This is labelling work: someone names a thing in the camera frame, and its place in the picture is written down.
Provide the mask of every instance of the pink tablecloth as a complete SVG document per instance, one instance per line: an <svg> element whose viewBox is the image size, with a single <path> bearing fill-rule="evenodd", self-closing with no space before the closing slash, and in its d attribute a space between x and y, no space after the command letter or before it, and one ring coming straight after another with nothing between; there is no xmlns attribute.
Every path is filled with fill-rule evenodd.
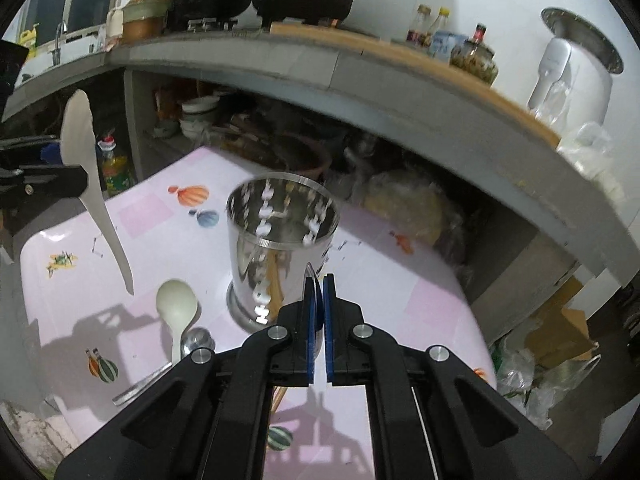
<svg viewBox="0 0 640 480"><path fill-rule="evenodd" d="M132 268L134 297L88 213L24 246L24 300L40 342L35 365L79 440L117 413L111 402L116 394L170 359L170 337L155 306L165 280L191 285L202 308L197 325L210 329L217 351L247 337L225 305L231 280L225 202L249 176L201 148L107 202ZM198 190L187 200L189 190L181 190L189 186L205 187L206 200L185 205L206 195ZM213 212L220 218L216 225ZM446 345L495 386L484 341L453 273L430 248L415 245L413 253L405 252L391 230L367 212L343 206L323 268L335 274L338 296L360 304L367 322L401 344ZM323 352L316 369L324 370ZM287 392L274 422L292 430L294 442L284 452L268 452L265 478L373 478L363 388L332 388L319 372L313 387Z"/></svg>

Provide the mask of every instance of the faucet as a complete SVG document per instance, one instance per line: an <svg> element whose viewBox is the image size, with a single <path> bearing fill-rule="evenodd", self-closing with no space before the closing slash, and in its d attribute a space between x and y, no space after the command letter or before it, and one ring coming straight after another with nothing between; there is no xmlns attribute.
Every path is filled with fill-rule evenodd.
<svg viewBox="0 0 640 480"><path fill-rule="evenodd" d="M66 21L62 20L56 27L55 48L51 55L53 56L53 66L60 64L60 36L66 34Z"/></svg>

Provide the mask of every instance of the silver screw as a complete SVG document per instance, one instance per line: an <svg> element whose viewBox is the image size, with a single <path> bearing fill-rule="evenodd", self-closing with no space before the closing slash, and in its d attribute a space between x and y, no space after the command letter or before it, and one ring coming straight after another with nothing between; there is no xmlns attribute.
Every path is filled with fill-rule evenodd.
<svg viewBox="0 0 640 480"><path fill-rule="evenodd" d="M191 360L197 365L208 363L211 359L211 350L207 348L196 348L191 352Z"/></svg>
<svg viewBox="0 0 640 480"><path fill-rule="evenodd" d="M280 325L272 326L267 331L267 335L271 339L275 339L276 341L279 341L280 339L286 338L288 333L289 333L289 331L285 327L280 326Z"/></svg>
<svg viewBox="0 0 640 480"><path fill-rule="evenodd" d="M444 346L432 346L429 349L429 356L434 361L441 363L449 359L449 350L444 348Z"/></svg>
<svg viewBox="0 0 640 480"><path fill-rule="evenodd" d="M366 339L373 335L373 329L367 324L356 325L353 327L353 335L360 339Z"/></svg>

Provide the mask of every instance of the plastic bottle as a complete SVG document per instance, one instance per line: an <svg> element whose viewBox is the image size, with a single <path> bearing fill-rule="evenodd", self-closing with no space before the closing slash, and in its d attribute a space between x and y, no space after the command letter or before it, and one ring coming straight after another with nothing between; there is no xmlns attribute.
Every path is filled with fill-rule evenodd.
<svg viewBox="0 0 640 480"><path fill-rule="evenodd" d="M429 18L431 17L431 7L426 5L418 6L414 20L409 26L409 32L406 34L407 43L416 45L422 44L424 41L427 28L429 27Z"/></svg>
<svg viewBox="0 0 640 480"><path fill-rule="evenodd" d="M429 30L425 34L424 41L422 42L422 46L429 47L431 46L431 38L433 35L447 26L447 18L449 17L449 9L447 7L440 7L440 12L438 13L438 17L436 21L431 24Z"/></svg>
<svg viewBox="0 0 640 480"><path fill-rule="evenodd" d="M129 170L129 159L116 148L115 139L107 136L98 142L102 150L102 174L107 185L109 196L115 196L130 187L134 181Z"/></svg>
<svg viewBox="0 0 640 480"><path fill-rule="evenodd" d="M38 41L38 31L36 27L38 25L40 24L34 23L31 30L22 31L18 38L18 44L29 49L27 59L33 59L36 56L36 42Z"/></svg>

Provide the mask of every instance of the cardboard box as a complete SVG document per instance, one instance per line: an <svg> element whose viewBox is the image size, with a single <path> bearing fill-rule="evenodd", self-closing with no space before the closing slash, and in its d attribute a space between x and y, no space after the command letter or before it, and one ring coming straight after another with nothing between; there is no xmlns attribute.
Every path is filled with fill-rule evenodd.
<svg viewBox="0 0 640 480"><path fill-rule="evenodd" d="M586 316L581 310L565 307L581 288L582 284L570 277L531 316L541 323L525 339L526 347L536 357L536 364L551 369L567 359L591 359L591 351L598 345L589 337Z"/></svg>

